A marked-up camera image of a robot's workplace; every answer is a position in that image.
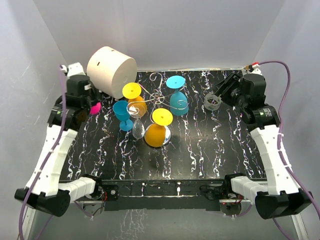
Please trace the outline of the magenta plastic wine glass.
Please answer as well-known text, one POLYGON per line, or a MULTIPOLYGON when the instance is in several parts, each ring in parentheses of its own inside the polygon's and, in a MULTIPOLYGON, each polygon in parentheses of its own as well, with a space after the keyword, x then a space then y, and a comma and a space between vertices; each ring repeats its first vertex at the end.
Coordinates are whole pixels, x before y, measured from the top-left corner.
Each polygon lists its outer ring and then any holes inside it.
POLYGON ((96 115, 100 112, 100 110, 101 110, 101 103, 98 102, 96 105, 91 107, 89 114, 96 115))

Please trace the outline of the blue plastic wine glass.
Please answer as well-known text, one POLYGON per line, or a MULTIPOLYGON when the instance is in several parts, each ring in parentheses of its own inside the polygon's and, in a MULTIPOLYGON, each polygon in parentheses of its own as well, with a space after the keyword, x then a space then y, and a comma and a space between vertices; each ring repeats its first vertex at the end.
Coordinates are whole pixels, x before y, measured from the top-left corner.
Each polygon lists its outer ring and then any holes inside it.
POLYGON ((115 117, 120 121, 119 128, 125 132, 128 132, 133 128, 133 122, 130 119, 131 116, 127 107, 128 102, 125 100, 117 101, 112 107, 115 117))

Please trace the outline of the orange wine glass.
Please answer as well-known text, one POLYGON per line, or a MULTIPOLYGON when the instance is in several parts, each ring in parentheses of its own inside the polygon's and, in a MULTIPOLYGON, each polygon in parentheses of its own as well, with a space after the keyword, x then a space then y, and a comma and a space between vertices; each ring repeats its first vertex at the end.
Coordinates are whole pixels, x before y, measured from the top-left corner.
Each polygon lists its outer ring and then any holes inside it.
POLYGON ((147 105, 141 96, 142 88, 136 82, 127 83, 122 88, 123 96, 128 99, 128 113, 135 119, 141 118, 147 112, 147 105))
POLYGON ((173 115, 165 108, 157 108, 152 112, 151 119, 153 123, 147 128, 144 140, 149 146, 159 148, 165 145, 171 137, 168 126, 173 121, 173 115))

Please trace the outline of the clear wine glass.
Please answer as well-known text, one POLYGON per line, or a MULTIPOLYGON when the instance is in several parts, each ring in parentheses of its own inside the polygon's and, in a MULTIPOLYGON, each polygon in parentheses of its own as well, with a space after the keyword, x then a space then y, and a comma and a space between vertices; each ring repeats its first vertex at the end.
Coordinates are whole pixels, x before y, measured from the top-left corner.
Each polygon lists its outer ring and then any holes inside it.
POLYGON ((136 139, 142 139, 145 135, 145 127, 141 118, 147 112, 147 108, 144 106, 144 102, 133 101, 128 104, 127 111, 129 115, 134 118, 132 135, 136 139))

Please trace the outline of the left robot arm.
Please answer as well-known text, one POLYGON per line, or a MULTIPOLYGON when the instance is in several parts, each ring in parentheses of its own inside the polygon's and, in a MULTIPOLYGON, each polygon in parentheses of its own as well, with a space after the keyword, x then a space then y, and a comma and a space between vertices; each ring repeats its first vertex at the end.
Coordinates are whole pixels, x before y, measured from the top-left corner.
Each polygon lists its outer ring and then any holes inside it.
POLYGON ((33 174, 14 198, 41 212, 61 217, 74 202, 88 195, 97 200, 103 195, 101 179, 85 174, 77 180, 60 183, 68 151, 101 95, 84 74, 68 77, 65 97, 59 97, 48 118, 44 145, 33 174))

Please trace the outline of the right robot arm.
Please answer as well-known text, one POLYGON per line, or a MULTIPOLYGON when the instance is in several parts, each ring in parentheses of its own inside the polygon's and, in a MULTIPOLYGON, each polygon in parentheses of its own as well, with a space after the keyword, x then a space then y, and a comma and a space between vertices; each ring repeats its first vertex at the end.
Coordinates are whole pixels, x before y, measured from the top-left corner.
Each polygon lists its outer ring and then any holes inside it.
POLYGON ((280 139, 281 121, 276 109, 265 103, 265 78, 256 73, 230 73, 215 92, 225 104, 236 107, 247 125, 263 162, 267 184, 261 185, 243 173, 224 177, 223 194, 250 200, 260 217, 272 219, 297 215, 308 207, 311 193, 290 175, 291 167, 280 139))

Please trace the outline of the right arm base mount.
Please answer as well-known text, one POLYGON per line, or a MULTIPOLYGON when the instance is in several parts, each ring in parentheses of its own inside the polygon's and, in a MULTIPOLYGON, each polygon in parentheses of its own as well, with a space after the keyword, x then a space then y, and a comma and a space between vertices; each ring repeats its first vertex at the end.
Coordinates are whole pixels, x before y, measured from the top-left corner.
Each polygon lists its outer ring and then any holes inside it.
POLYGON ((199 190, 201 195, 207 200, 218 201, 223 217, 239 218, 246 215, 252 209, 250 202, 248 202, 247 208, 243 209, 247 204, 246 198, 239 193, 229 191, 223 184, 201 185, 199 190))

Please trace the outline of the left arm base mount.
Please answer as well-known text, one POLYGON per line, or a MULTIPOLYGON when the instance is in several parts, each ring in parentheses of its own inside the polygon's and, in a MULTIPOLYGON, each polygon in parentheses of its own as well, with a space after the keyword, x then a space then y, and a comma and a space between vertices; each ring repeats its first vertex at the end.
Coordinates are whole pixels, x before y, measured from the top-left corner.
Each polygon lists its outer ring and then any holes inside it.
POLYGON ((106 210, 109 202, 115 202, 119 198, 119 187, 115 184, 103 184, 98 187, 97 195, 87 195, 82 209, 89 213, 91 219, 106 210))

